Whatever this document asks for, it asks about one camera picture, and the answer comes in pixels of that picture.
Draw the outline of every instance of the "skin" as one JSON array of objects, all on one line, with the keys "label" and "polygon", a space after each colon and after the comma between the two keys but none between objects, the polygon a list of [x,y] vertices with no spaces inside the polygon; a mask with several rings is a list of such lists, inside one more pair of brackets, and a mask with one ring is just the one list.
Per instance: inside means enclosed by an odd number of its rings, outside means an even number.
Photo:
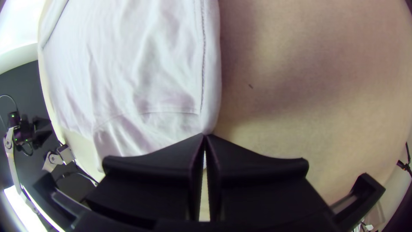
[{"label": "skin", "polygon": [[328,203],[405,156],[412,17],[402,0],[219,0],[222,100],[214,134],[304,157]]}]

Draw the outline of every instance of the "metal bracket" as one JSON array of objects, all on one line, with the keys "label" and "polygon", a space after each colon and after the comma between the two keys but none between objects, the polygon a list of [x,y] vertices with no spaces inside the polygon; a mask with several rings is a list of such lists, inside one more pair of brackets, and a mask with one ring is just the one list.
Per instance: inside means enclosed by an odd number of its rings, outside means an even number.
[{"label": "metal bracket", "polygon": [[6,137],[3,139],[4,150],[6,151],[7,159],[9,161],[10,167],[10,174],[12,176],[13,184],[16,187],[17,193],[20,197],[24,200],[24,202],[30,207],[30,209],[39,214],[37,208],[33,205],[33,203],[27,199],[26,195],[23,192],[22,186],[20,185],[20,181],[18,180],[16,164],[14,162],[14,143],[13,143],[13,133],[14,127],[9,128]]}]

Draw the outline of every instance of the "black wire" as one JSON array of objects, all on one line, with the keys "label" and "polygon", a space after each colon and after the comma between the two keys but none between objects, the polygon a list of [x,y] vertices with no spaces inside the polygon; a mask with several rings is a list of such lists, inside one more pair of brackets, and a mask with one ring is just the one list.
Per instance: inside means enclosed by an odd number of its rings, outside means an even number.
[{"label": "black wire", "polygon": [[22,151],[25,155],[27,155],[27,156],[32,156],[32,155],[33,155],[33,147],[31,146],[30,143],[27,143],[27,145],[29,145],[29,147],[30,147],[30,149],[31,149],[31,152],[30,152],[30,153],[27,153],[26,149],[24,149],[23,146],[21,146],[21,151]]},{"label": "black wire", "polygon": [[409,153],[408,143],[405,143],[405,146],[406,146],[406,153],[407,153],[407,155],[408,155],[408,163],[404,164],[402,161],[398,160],[397,165],[398,165],[401,169],[407,171],[407,172],[409,173],[409,175],[411,175],[411,178],[412,178],[412,171],[411,171],[411,167],[410,167],[411,155],[410,155],[410,153]]},{"label": "black wire", "polygon": [[408,164],[411,163],[411,155],[409,154],[409,147],[408,147],[408,142],[405,143],[406,146],[406,153],[408,154]]},{"label": "black wire", "polygon": [[[18,111],[16,101],[15,101],[10,95],[7,95],[7,94],[0,95],[0,98],[2,98],[2,97],[8,97],[8,98],[10,98],[10,99],[13,101],[14,106],[16,107],[16,111]],[[8,128],[7,128],[6,125],[4,124],[4,121],[3,121],[3,118],[1,117],[1,115],[0,115],[0,120],[1,120],[4,128],[5,128],[6,131],[7,131]]]},{"label": "black wire", "polygon": [[64,178],[66,178],[66,177],[69,177],[69,176],[71,176],[72,174],[81,175],[82,177],[84,177],[84,178],[86,178],[86,179],[88,179],[88,180],[91,180],[92,182],[94,182],[94,183],[96,183],[96,184],[99,184],[99,182],[97,182],[97,181],[96,181],[95,179],[93,179],[92,177],[88,177],[88,176],[84,175],[83,173],[80,173],[80,172],[77,172],[77,171],[65,172],[65,173],[63,173],[59,178],[57,178],[57,179],[55,180],[55,182],[57,183],[59,180],[64,179]]}]

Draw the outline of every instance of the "white t-shirt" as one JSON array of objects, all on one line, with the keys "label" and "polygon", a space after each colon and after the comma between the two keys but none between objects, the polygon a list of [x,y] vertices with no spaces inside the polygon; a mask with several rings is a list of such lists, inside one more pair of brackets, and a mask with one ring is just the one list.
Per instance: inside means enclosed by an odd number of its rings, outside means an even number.
[{"label": "white t-shirt", "polygon": [[55,1],[39,49],[60,126],[100,159],[211,133],[221,97],[217,0]]}]

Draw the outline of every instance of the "white wall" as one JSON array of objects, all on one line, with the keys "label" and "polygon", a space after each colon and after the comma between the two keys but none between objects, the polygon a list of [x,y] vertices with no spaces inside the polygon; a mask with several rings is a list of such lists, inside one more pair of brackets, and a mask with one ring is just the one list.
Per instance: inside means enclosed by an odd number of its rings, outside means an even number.
[{"label": "white wall", "polygon": [[0,12],[0,74],[37,60],[37,28],[45,0],[6,0]]}]

